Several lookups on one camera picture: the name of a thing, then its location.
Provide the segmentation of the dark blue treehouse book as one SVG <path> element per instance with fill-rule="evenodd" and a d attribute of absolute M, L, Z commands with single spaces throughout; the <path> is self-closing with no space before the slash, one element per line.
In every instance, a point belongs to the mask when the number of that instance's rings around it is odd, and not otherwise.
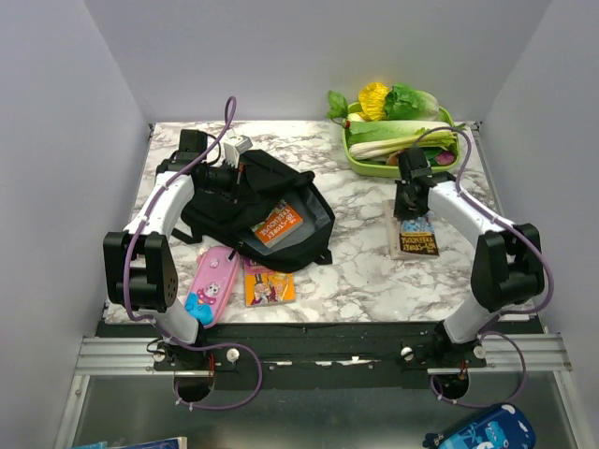
<path fill-rule="evenodd" d="M 394 260 L 435 258 L 440 255 L 432 218 L 429 214 L 413 220 L 394 215 L 392 199 L 383 202 L 389 256 Z"/>

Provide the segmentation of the black student backpack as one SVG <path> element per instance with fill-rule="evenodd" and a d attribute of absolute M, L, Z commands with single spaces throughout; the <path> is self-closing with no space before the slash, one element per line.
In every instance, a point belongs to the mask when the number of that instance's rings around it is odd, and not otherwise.
<path fill-rule="evenodd" d="M 334 213 L 314 185 L 312 171 L 298 172 L 262 150 L 241 155 L 244 166 L 238 201 L 220 192 L 196 188 L 196 168 L 191 169 L 192 199 L 184 206 L 181 219 L 191 232 L 173 230 L 173 237 L 187 244 L 210 237 L 258 264 L 293 273 L 312 263 L 330 265 L 329 239 Z M 303 225 L 271 248 L 263 245 L 251 227 L 264 221 L 274 206 L 287 201 L 302 217 Z"/>

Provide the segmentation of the orange treehouse book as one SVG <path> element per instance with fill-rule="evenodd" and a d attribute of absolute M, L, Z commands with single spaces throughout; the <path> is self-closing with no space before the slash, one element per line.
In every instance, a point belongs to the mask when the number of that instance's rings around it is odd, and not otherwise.
<path fill-rule="evenodd" d="M 251 230 L 263 245 L 271 248 L 302 225 L 303 219 L 300 214 L 287 201 L 281 200 L 268 217 L 252 226 Z"/>

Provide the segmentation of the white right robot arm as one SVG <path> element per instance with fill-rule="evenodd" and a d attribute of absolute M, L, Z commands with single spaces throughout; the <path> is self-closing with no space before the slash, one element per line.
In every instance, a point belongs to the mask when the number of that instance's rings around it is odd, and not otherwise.
<path fill-rule="evenodd" d="M 471 293 L 436 327 L 431 357 L 449 367 L 464 356 L 464 343 L 498 318 L 504 308 L 522 304 L 545 289 L 540 235 L 531 224 L 513 224 L 495 215 L 458 186 L 446 171 L 433 172 L 420 148 L 402 152 L 394 215 L 415 220 L 433 212 L 448 221 L 474 247 Z"/>

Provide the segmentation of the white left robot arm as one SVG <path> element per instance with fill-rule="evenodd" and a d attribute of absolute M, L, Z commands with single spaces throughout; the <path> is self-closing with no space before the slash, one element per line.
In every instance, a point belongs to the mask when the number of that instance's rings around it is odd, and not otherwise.
<path fill-rule="evenodd" d="M 234 169 L 204 162 L 219 139 L 184 129 L 178 149 L 156 169 L 154 187 L 132 221 L 103 239 L 108 298 L 125 308 L 133 322 L 150 322 L 165 339 L 177 344 L 176 359 L 198 369 L 208 355 L 198 340 L 199 321 L 177 298 L 178 274 L 169 238 L 183 208 L 198 191 L 230 193 L 237 185 Z"/>

